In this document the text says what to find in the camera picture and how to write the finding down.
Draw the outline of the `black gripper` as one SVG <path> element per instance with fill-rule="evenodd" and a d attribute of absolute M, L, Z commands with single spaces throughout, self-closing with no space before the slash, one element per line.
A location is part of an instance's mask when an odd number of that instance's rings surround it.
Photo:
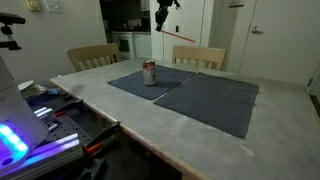
<path fill-rule="evenodd" d="M 168 8 L 172 5 L 175 5 L 176 10 L 181 9 L 181 5 L 178 2 L 178 0 L 157 0 L 157 3 L 159 4 L 159 8 L 157 12 L 155 13 L 155 20 L 156 20 L 156 30 L 161 31 L 163 23 L 166 20 L 167 11 Z"/>

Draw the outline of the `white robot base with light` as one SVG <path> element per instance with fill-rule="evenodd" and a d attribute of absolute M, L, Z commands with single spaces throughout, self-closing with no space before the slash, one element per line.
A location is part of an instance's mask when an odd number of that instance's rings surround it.
<path fill-rule="evenodd" d="M 22 164 L 47 134 L 0 57 L 0 173 Z"/>

